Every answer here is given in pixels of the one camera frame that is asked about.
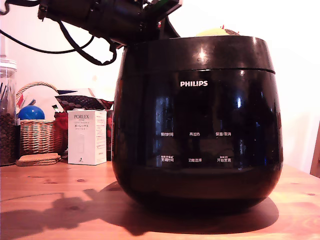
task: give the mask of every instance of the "blue ball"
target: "blue ball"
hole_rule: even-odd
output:
[[[45,113],[40,107],[37,106],[25,106],[18,114],[20,120],[43,120],[45,119]]]

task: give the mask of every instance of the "jar lid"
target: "jar lid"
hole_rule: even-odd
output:
[[[17,70],[17,62],[5,58],[0,58],[0,68],[9,68],[13,70]]]

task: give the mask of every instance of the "rice cooker lid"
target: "rice cooker lid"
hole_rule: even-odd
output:
[[[122,63],[124,75],[222,69],[275,73],[267,43],[240,35],[147,41],[128,46]]]

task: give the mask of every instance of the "coffee beans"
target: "coffee beans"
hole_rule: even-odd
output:
[[[16,161],[16,127],[14,116],[6,113],[0,116],[0,165]]]

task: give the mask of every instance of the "philips logo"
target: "philips logo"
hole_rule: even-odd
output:
[[[206,87],[208,81],[182,81],[180,87]]]

